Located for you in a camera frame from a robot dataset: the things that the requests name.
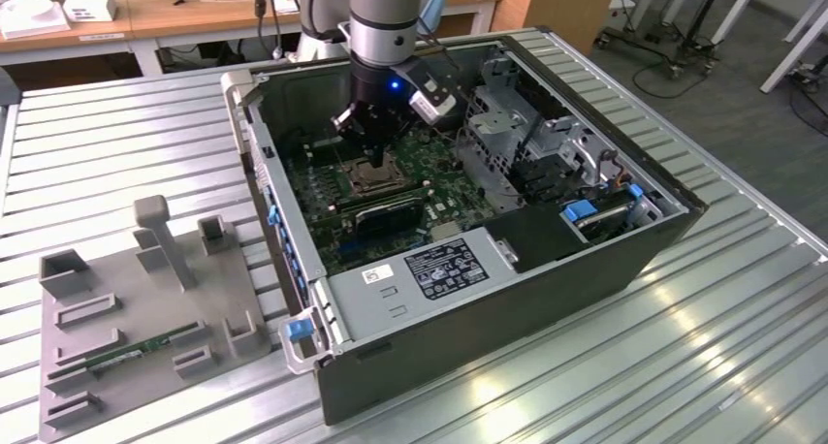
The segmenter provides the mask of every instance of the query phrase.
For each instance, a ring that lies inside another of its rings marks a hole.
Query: power supply label
[[[489,278],[461,238],[405,257],[405,263],[423,295],[433,301]]]

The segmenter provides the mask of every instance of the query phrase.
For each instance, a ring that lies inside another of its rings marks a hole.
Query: side panel
[[[338,357],[316,372],[324,423],[339,423],[621,291],[698,216],[697,212],[677,216]]]

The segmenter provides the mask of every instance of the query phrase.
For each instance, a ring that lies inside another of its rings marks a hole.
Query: white box
[[[68,30],[61,5],[49,0],[9,0],[0,7],[0,33],[7,40]]]
[[[63,12],[72,22],[115,20],[115,0],[65,0]]]

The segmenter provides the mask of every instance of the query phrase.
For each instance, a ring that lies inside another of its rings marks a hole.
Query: gray floor
[[[665,0],[656,0],[656,13]],[[677,25],[686,30],[702,0],[686,0]],[[712,36],[733,0],[717,0],[702,27]],[[658,57],[613,42],[596,49],[592,59],[673,124],[708,149],[748,182],[828,240],[828,138],[821,137],[793,115],[789,84],[784,81],[765,95],[758,87],[780,63],[791,46],[781,39],[792,22],[749,8],[720,46],[722,62],[708,79],[677,100],[661,100],[637,90],[633,73]],[[828,53],[816,43],[805,55],[815,62]],[[666,80],[658,72],[640,77],[652,92],[672,94],[694,80],[696,74]],[[828,88],[817,94],[828,107]],[[812,122],[823,122],[808,102],[797,97],[797,110]]]

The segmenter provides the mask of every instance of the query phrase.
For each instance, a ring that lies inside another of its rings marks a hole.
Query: circuit board
[[[454,159],[453,142],[430,129],[411,131],[390,146],[374,188],[359,182],[363,158],[344,143],[303,145],[286,161],[288,180],[328,273],[358,268],[431,243],[433,229],[469,230],[495,212]],[[409,229],[371,239],[354,238],[354,219],[366,210],[422,201],[422,220]]]
[[[80,368],[89,368],[91,371],[101,372],[103,370],[109,369],[124,362],[139,359],[156,350],[167,347],[170,345],[170,337],[178,333],[182,333],[187,329],[190,329],[190,326],[171,330],[170,332],[149,338],[144,342],[113,349],[81,362],[69,365],[67,368],[59,370],[56,375],[65,375]]]

